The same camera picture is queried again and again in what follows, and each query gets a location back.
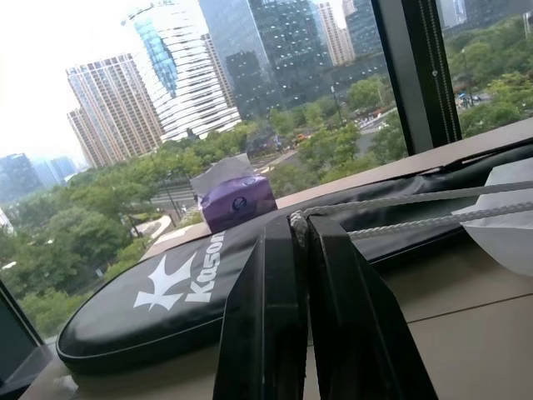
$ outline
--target windowsill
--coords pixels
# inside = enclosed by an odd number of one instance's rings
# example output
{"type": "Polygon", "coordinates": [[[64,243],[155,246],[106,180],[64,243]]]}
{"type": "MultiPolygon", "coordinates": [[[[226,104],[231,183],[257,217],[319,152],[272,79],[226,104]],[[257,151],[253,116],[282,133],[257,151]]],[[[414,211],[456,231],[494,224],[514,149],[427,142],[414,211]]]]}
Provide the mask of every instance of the windowsill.
{"type": "MultiPolygon", "coordinates": [[[[493,131],[469,137],[459,142],[433,148],[427,152],[406,157],[402,160],[382,165],[381,167],[279,198],[277,200],[277,207],[285,208],[328,193],[339,192],[344,189],[356,188],[393,177],[438,168],[460,158],[517,143],[528,138],[533,138],[533,118],[515,122],[505,127],[499,127],[493,131]]],[[[188,227],[187,231],[182,235],[174,235],[174,237],[170,236],[172,233],[163,235],[163,237],[150,247],[142,259],[156,256],[169,248],[204,237],[210,233],[209,227],[202,222],[188,227]]]]}

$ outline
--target window glass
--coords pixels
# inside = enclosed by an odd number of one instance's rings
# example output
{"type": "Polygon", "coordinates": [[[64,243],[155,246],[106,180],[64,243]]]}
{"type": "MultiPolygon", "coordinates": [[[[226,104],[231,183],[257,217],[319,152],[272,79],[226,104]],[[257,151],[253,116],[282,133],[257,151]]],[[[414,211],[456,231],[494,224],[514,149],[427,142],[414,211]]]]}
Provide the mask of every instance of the window glass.
{"type": "Polygon", "coordinates": [[[436,1],[463,137],[533,116],[531,5],[436,1]]]}
{"type": "Polygon", "coordinates": [[[45,338],[213,163],[282,198],[406,156],[370,0],[50,1],[0,26],[0,279],[45,338]]]}

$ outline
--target sky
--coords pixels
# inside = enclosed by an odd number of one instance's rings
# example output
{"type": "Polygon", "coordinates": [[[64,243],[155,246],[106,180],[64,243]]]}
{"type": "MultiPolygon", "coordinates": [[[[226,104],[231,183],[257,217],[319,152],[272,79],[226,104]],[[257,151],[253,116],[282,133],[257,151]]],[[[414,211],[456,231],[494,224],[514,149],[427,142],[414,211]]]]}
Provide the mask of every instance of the sky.
{"type": "Polygon", "coordinates": [[[82,150],[67,120],[78,107],[65,69],[127,52],[121,27],[127,0],[26,0],[2,4],[0,157],[68,155],[82,150]]]}

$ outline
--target tissue box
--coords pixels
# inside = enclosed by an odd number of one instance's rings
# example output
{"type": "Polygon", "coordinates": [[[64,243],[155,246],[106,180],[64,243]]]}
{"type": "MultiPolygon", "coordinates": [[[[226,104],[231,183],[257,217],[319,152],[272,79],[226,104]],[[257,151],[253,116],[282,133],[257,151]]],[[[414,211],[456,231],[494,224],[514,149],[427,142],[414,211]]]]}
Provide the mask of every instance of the tissue box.
{"type": "Polygon", "coordinates": [[[262,214],[277,210],[266,177],[237,177],[219,183],[200,202],[212,233],[224,231],[262,214]]]}

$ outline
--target white bird logo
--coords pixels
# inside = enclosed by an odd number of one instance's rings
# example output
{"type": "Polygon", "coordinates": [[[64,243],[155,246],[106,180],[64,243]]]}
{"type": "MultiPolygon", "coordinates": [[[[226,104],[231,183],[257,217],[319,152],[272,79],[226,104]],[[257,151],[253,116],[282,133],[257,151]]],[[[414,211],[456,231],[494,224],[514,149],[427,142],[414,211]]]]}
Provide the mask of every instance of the white bird logo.
{"type": "Polygon", "coordinates": [[[192,257],[189,258],[177,271],[167,275],[165,272],[165,261],[167,259],[167,255],[165,254],[157,265],[156,270],[148,276],[153,281],[154,292],[139,292],[133,308],[142,306],[144,304],[150,304],[149,310],[152,310],[154,305],[159,304],[170,311],[172,306],[180,299],[181,296],[183,296],[183,293],[168,295],[165,295],[165,293],[177,283],[191,278],[192,260],[196,255],[196,252],[194,252],[192,257]]]}

